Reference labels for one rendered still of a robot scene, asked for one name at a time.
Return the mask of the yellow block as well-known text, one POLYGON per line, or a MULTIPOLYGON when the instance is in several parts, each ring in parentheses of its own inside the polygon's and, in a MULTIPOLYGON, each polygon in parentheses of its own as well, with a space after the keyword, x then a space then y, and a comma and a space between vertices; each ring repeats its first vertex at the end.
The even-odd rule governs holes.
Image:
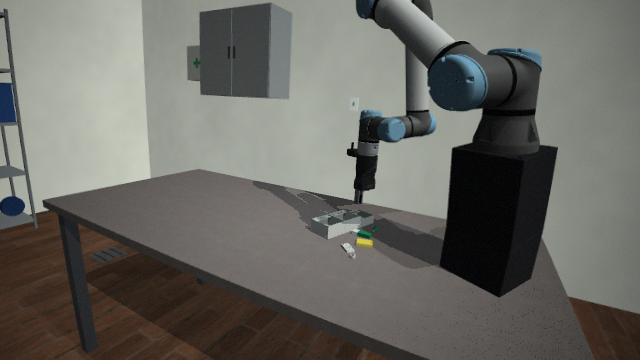
POLYGON ((373 240, 357 239, 356 246, 372 248, 373 240))

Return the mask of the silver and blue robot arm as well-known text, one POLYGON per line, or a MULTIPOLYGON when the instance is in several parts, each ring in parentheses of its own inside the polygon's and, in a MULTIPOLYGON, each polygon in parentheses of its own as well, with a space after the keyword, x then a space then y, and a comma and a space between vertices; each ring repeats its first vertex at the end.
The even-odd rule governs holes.
POLYGON ((360 18, 390 29, 406 45, 406 116, 384 118, 381 111, 362 110, 359 142, 396 143, 432 134, 437 123, 429 113, 430 94, 448 111, 484 108, 474 149, 509 155, 539 151, 539 52, 498 48, 484 55, 432 21, 430 0, 356 0, 356 10, 360 18))

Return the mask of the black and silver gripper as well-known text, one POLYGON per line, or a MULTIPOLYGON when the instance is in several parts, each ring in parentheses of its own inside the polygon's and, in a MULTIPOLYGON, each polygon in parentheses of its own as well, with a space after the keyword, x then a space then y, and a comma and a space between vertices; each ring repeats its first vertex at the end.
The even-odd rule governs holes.
POLYGON ((358 142, 357 149, 353 148, 354 142, 351 143, 351 149, 347 149, 347 155, 357 158, 354 203, 358 205, 363 202, 364 191, 375 189, 375 172, 378 159, 376 154, 378 154, 379 143, 358 142))

